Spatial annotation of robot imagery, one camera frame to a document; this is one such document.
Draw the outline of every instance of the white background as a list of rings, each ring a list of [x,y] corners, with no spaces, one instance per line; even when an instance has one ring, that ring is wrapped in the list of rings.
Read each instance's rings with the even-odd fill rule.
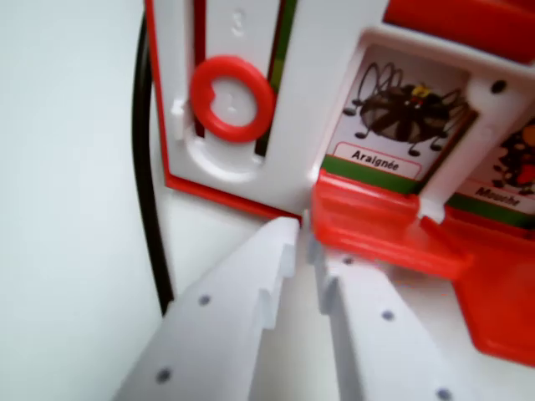
[[[0,2],[0,399],[107,400],[161,321],[132,168],[141,1]]]
[[[130,0],[0,3],[2,401],[110,399],[161,321],[130,148],[141,13]],[[152,124],[162,230],[182,292],[262,222],[164,188]],[[484,399],[532,399],[532,369],[473,349],[449,283],[403,277],[405,299]],[[337,399],[314,292],[312,270],[298,266],[277,329],[262,339],[254,399]]]

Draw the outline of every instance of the black cable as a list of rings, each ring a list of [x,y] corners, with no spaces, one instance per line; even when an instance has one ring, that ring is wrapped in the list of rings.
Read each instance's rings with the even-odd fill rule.
[[[141,219],[149,251],[150,264],[162,314],[166,313],[173,300],[173,290],[166,254],[161,240],[160,224],[152,174],[150,171],[150,92],[152,71],[150,70],[149,38],[146,18],[143,16],[135,60],[134,93],[132,96],[132,155],[134,159],[135,183],[140,202]]]

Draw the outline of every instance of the green stripe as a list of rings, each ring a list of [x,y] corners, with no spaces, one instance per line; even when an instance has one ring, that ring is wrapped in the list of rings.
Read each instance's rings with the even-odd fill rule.
[[[447,205],[512,226],[521,228],[533,228],[535,226],[535,216],[513,211],[466,195],[454,194]]]
[[[419,181],[377,170],[366,165],[358,165],[331,155],[325,155],[322,168],[332,174],[393,190],[401,194],[415,194],[421,187]]]

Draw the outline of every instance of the printed label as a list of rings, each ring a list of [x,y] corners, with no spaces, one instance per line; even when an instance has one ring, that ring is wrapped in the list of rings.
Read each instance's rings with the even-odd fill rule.
[[[506,207],[514,211],[520,211],[531,215],[535,213],[535,200],[521,196],[518,192],[504,190],[487,186],[479,181],[467,180],[457,191],[459,194],[467,195],[481,201],[493,203],[494,205]]]
[[[337,144],[334,155],[360,165],[367,165],[377,170],[387,171],[411,179],[416,178],[421,170],[421,165],[415,162],[344,142]]]

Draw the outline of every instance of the red border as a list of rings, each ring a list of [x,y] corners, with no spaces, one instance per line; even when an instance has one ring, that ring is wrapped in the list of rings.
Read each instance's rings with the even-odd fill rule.
[[[246,213],[252,213],[257,216],[273,219],[279,216],[294,217],[300,220],[300,216],[280,211],[270,206],[265,206],[252,200],[243,199],[239,196],[227,194],[226,192],[215,190],[204,185],[197,184],[182,178],[175,177],[169,171],[169,157],[167,154],[166,142],[166,125],[163,112],[163,98],[161,94],[161,78],[160,78],[160,64],[158,61],[158,45],[156,42],[155,30],[155,15],[153,0],[145,0],[145,12],[147,18],[147,33],[149,34],[150,42],[150,63],[152,65],[152,74],[154,79],[156,105],[158,106],[158,121],[160,126],[160,142],[161,142],[161,157],[164,165],[164,177],[166,178],[166,185],[175,190],[183,190],[184,192],[198,195],[215,201],[226,206],[236,208]]]

